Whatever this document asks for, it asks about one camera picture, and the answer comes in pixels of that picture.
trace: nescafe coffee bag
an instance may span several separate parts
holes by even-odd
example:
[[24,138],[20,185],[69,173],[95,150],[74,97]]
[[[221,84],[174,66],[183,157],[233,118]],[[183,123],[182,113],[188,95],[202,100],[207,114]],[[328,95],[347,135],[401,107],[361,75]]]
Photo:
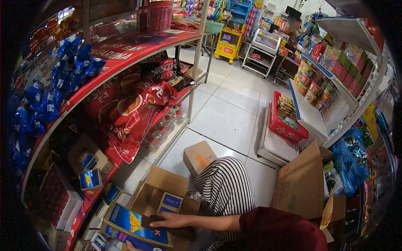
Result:
[[127,163],[133,161],[158,112],[170,98],[178,98],[177,91],[164,81],[160,84],[140,82],[135,91],[137,93],[120,99],[107,118],[111,122],[109,144]]

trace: metal shelf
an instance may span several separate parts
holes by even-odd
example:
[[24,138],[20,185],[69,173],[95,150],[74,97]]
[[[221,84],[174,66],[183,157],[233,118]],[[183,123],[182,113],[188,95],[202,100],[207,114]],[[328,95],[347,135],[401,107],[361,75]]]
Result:
[[378,62],[382,60],[382,52],[380,52],[361,18],[337,16],[321,18],[316,22],[333,39],[356,45],[376,55]]

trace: cashier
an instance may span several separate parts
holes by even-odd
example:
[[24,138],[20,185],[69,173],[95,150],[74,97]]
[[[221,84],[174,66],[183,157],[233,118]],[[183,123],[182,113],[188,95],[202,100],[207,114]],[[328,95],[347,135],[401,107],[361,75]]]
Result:
[[[200,195],[202,214],[184,215],[163,212],[165,221],[151,227],[194,226],[216,231],[207,251],[327,251],[324,233],[305,218],[275,208],[255,207],[255,193],[243,162],[234,157],[214,160],[195,182],[188,197]],[[138,251],[127,241],[130,251]]]
[[299,39],[297,38],[299,33],[298,30],[302,27],[302,20],[299,18],[290,18],[289,25],[286,30],[286,34],[289,35],[289,42],[294,46],[297,46]]

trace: open cardboard box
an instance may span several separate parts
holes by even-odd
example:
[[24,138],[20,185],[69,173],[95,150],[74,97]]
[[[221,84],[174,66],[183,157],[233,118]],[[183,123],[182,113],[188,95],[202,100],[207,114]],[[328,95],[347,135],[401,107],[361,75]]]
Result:
[[[332,159],[333,153],[314,141],[277,172],[271,207],[319,222],[324,210],[323,167]],[[331,222],[345,217],[345,202],[344,193],[334,198]]]
[[[180,197],[185,196],[188,180],[156,166],[151,166],[146,182],[140,182],[134,192],[128,207],[137,214],[150,216],[157,213],[163,193],[168,192]],[[180,214],[197,214],[200,203],[190,198],[184,198]],[[185,251],[189,241],[172,236],[173,250]]]

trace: red gift box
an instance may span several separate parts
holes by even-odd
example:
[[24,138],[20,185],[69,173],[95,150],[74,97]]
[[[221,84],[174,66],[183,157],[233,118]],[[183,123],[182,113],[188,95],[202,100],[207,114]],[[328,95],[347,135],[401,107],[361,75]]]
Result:
[[308,139],[307,130],[298,122],[297,126],[300,131],[292,128],[288,124],[284,123],[277,117],[277,102],[281,96],[280,92],[274,91],[274,99],[271,103],[271,116],[269,118],[269,129],[278,134],[282,138],[289,140],[292,143],[298,143],[302,139]]
[[43,207],[50,213],[56,229],[70,232],[84,201],[54,163],[47,171],[39,192]]

